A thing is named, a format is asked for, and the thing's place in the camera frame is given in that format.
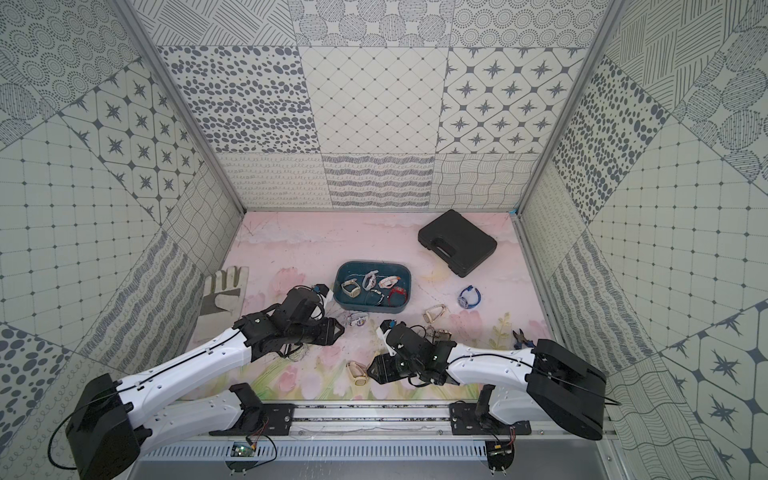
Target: red watch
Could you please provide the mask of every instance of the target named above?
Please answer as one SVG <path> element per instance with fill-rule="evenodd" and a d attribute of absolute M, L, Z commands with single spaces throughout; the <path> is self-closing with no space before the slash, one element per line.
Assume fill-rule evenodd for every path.
<path fill-rule="evenodd" d="M 388 306 L 392 306 L 392 294 L 393 293 L 399 293 L 400 295 L 403 295 L 406 299 L 402 301 L 402 304 L 405 305 L 408 302 L 408 292 L 406 292 L 406 289 L 402 288 L 401 286 L 394 286 L 392 289 L 389 290 L 389 295 L 386 297 L 386 304 Z"/>

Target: work glove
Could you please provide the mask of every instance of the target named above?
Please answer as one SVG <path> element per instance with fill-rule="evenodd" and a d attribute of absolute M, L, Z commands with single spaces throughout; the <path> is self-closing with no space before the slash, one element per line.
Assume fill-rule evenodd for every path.
<path fill-rule="evenodd" d="M 230 328 L 243 312 L 248 267 L 231 266 L 205 279 L 203 304 L 187 351 Z"/>

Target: pliers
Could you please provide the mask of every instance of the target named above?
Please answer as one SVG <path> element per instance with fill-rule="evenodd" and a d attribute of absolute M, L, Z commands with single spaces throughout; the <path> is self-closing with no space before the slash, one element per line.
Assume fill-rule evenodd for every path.
<path fill-rule="evenodd" d="M 525 334 L 523 333 L 522 329 L 520 329 L 519 332 L 520 333 L 517 333 L 514 330 L 512 330 L 512 336 L 515 338 L 515 340 L 517 340 L 512 348 L 514 348 L 515 350 L 521 350 L 523 348 L 523 345 L 529 348 L 536 347 L 536 345 L 533 344 L 532 340 L 525 338 Z"/>

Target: black carrying case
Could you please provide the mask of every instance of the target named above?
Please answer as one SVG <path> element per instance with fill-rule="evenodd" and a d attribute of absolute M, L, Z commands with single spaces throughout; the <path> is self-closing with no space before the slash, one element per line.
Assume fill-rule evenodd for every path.
<path fill-rule="evenodd" d="M 448 210 L 419 230 L 419 243 L 435 252 L 461 278 L 496 250 L 496 240 L 456 210 Z"/>

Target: teal plastic tray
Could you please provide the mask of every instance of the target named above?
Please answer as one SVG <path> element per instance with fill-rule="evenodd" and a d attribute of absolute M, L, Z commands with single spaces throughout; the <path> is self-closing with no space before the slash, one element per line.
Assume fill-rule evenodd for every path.
<path fill-rule="evenodd" d="M 376 274 L 376 282 L 385 276 L 399 276 L 400 280 L 395 286 L 401 286 L 406 289 L 408 299 L 405 300 L 403 295 L 396 293 L 392 295 L 392 305 L 390 306 L 387 303 L 390 289 L 379 288 L 376 285 L 374 288 L 384 294 L 384 300 L 382 300 L 381 305 L 376 305 L 379 301 L 379 296 L 375 293 L 363 290 L 358 296 L 352 298 L 341 290 L 341 284 L 353 278 L 357 279 L 357 283 L 362 287 L 363 277 L 371 270 L 379 271 Z M 336 273 L 336 281 L 333 282 L 333 299 L 345 310 L 371 313 L 400 313 L 408 305 L 408 301 L 411 300 L 411 271 L 405 265 L 400 265 L 399 263 L 372 262 L 369 260 L 356 260 L 344 263 L 339 267 L 339 271 Z"/>

